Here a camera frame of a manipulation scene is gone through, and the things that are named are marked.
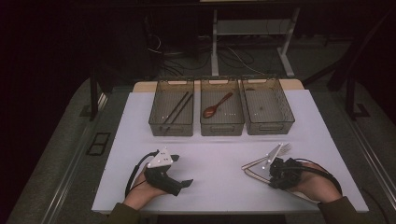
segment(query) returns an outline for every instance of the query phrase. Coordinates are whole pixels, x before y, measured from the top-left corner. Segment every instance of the plastic storage box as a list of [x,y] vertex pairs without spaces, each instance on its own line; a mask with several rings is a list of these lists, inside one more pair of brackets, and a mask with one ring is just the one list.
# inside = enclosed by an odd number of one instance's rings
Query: plastic storage box
[[193,77],[160,77],[149,116],[154,136],[192,136]]
[[247,133],[288,133],[295,119],[279,79],[242,76],[241,85]]
[[[204,118],[206,108],[216,105],[229,93],[231,97],[217,107],[216,113]],[[244,129],[244,112],[237,77],[201,78],[201,135],[238,136]]]

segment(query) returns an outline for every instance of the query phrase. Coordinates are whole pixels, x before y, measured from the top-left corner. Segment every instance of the wire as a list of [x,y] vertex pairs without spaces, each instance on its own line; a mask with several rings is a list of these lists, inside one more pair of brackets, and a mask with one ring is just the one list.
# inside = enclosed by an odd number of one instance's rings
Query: wire
[[231,67],[231,68],[245,68],[244,65],[235,66],[235,65],[232,65],[232,64],[227,63],[227,62],[224,60],[224,58],[229,59],[229,60],[233,60],[233,61],[237,61],[237,60],[236,60],[236,59],[229,58],[229,57],[225,56],[223,53],[220,53],[219,51],[218,51],[218,57],[219,57],[219,59],[220,59],[223,63],[225,63],[227,66],[229,66],[229,67]]
[[161,67],[161,68],[163,68],[163,75],[164,75],[164,76],[166,76],[166,71],[167,71],[167,72],[170,73],[171,75],[173,75],[173,76],[175,76],[175,77],[178,77],[178,74],[175,73],[174,71],[170,70],[169,68],[167,68],[167,67]]
[[165,63],[163,64],[163,66],[166,68],[166,70],[168,70],[169,72],[172,72],[171,71],[171,69],[173,70],[173,71],[175,71],[174,72],[174,74],[178,77],[178,76],[184,76],[184,72],[182,73],[182,72],[180,72],[180,71],[178,71],[174,66],[169,66],[169,65],[166,65]]
[[147,154],[146,156],[144,156],[144,157],[142,158],[142,160],[140,160],[140,162],[134,167],[134,170],[132,171],[131,176],[129,177],[128,183],[127,183],[126,188],[125,188],[125,198],[126,198],[126,196],[128,195],[128,193],[131,191],[132,182],[134,181],[134,177],[136,176],[137,171],[139,170],[139,167],[140,167],[140,165],[142,164],[142,162],[143,162],[145,159],[147,159],[148,157],[150,157],[150,156],[155,157],[159,152],[160,152],[160,150],[157,150],[157,151],[155,151],[155,152],[150,152],[149,154]]
[[141,185],[141,184],[143,184],[143,183],[145,183],[145,182],[146,182],[146,180],[143,180],[142,182],[136,184],[135,186],[133,186],[133,187],[130,189],[130,191],[133,190],[133,189],[135,189],[137,186],[139,186],[139,185]]
[[295,159],[296,161],[308,161],[308,162],[311,162],[312,164],[315,164],[316,166],[318,166],[318,167],[320,167],[321,169],[323,169],[324,171],[326,171],[326,173],[330,173],[329,171],[327,171],[325,168],[323,168],[323,166],[321,166],[321,165],[319,165],[319,164],[317,164],[316,162],[314,162],[314,161],[310,161],[310,160],[307,160],[307,159]]
[[164,53],[163,55],[170,56],[170,55],[179,55],[179,54],[184,54],[184,52],[176,51],[176,52]]
[[155,48],[155,49],[159,49],[160,48],[160,46],[161,46],[161,39],[157,36],[157,35],[150,35],[150,36],[155,36],[156,38],[157,38],[157,40],[158,40],[158,46],[157,46],[157,48]]
[[[169,65],[169,64],[166,64],[166,61],[169,61],[170,63],[174,63],[174,64],[176,64],[177,66],[171,66],[171,65]],[[170,60],[165,60],[165,61],[163,62],[163,64],[164,64],[165,66],[167,66],[167,67],[172,67],[172,68],[174,68],[174,69],[176,69],[176,68],[181,68],[181,69],[183,70],[182,74],[184,74],[184,69],[185,69],[185,67],[184,67],[183,65],[179,64],[179,63],[175,63],[175,62],[170,61]]]
[[311,172],[314,173],[316,175],[321,175],[327,179],[329,179],[330,181],[332,181],[332,183],[335,185],[335,187],[338,189],[338,191],[340,192],[340,194],[343,194],[343,191],[341,189],[341,185],[340,183],[337,181],[337,179],[335,179],[335,177],[330,174],[330,173],[325,173],[323,171],[320,171],[318,169],[315,168],[311,168],[311,167],[306,167],[306,166],[292,166],[292,167],[279,167],[279,170],[301,170],[301,171],[307,171],[307,172]]
[[163,54],[163,52],[160,52],[160,51],[158,51],[158,50],[155,50],[155,49],[148,49],[149,51],[151,51],[151,52],[154,52],[154,53],[159,53],[159,54]]
[[238,54],[237,54],[235,51],[233,51],[233,49],[230,49],[229,47],[227,47],[227,49],[229,49],[229,50],[239,59],[239,61],[240,61],[247,69],[249,69],[249,70],[251,70],[251,71],[253,71],[253,72],[262,74],[262,75],[266,75],[266,74],[264,74],[264,73],[262,73],[262,72],[260,72],[260,71],[257,71],[257,70],[255,70],[255,69],[249,67],[247,64],[245,64],[244,61],[238,56]]
[[[244,52],[244,53],[250,58],[250,62],[246,62],[246,60],[243,60],[243,62],[244,62],[245,64],[252,64],[252,63],[255,62],[254,57],[253,57],[251,54],[249,54],[247,51],[242,50],[242,49],[239,49],[239,51]],[[240,63],[239,60],[235,59],[235,57],[233,56],[233,54],[231,54],[232,57],[226,56],[225,54],[221,54],[221,55],[224,56],[226,59],[229,59],[229,60],[231,60],[231,61],[236,61],[236,62]]]
[[207,63],[209,62],[209,59],[210,59],[210,54],[207,55],[207,57],[205,59],[205,62],[203,64],[199,65],[198,67],[194,67],[194,68],[185,67],[182,64],[174,62],[174,61],[169,60],[169,59],[167,59],[166,61],[169,62],[169,63],[174,63],[177,66],[179,66],[180,68],[183,68],[183,69],[186,69],[186,70],[198,70],[198,69],[201,69],[201,68],[205,67],[207,65]]

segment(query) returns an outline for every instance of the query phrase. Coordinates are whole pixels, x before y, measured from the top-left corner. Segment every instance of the red spoon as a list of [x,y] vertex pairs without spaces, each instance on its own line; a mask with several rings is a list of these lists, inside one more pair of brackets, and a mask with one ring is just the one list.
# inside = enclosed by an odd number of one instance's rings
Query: red spoon
[[204,119],[208,119],[215,115],[216,110],[218,109],[218,106],[224,103],[228,98],[230,98],[233,95],[232,92],[228,92],[227,95],[225,95],[216,105],[212,105],[208,107],[207,109],[204,110],[203,117]]

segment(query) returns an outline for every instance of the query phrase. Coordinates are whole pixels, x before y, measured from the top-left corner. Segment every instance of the white table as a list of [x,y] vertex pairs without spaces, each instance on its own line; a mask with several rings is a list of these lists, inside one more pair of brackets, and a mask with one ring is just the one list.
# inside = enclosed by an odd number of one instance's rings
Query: white table
[[123,201],[128,178],[143,156],[167,147],[180,159],[169,176],[177,181],[191,179],[191,186],[177,197],[164,195],[142,212],[148,214],[285,214],[316,212],[315,204],[286,191],[272,189],[246,175],[241,166],[263,157],[277,143],[291,143],[282,158],[305,158],[318,162],[340,182],[344,194],[359,212],[368,211],[361,194],[344,164],[309,91],[285,91],[296,119],[286,135],[238,137],[201,136],[200,93],[195,92],[193,137],[154,137],[149,127],[154,92],[132,92],[107,160],[92,210],[108,214]]

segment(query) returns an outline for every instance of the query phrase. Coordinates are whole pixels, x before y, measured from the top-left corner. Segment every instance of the metal fork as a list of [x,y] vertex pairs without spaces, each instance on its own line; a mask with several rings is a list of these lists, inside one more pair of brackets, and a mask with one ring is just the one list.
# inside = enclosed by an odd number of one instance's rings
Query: metal fork
[[[290,143],[287,143],[286,145],[283,145],[283,146],[281,147],[281,149],[280,149],[279,152],[277,153],[277,156],[283,156],[283,155],[285,155],[289,150],[291,150],[291,144],[290,144]],[[267,160],[267,158],[268,158],[268,154],[267,154],[265,157],[261,158],[261,159],[258,159],[258,160],[256,160],[256,161],[253,161],[253,162],[251,162],[251,163],[248,163],[248,164],[242,166],[242,170],[245,170],[245,169],[247,169],[247,168],[249,168],[249,167],[252,167],[252,166],[254,166],[254,165],[256,165],[256,164],[259,164],[260,162]]]

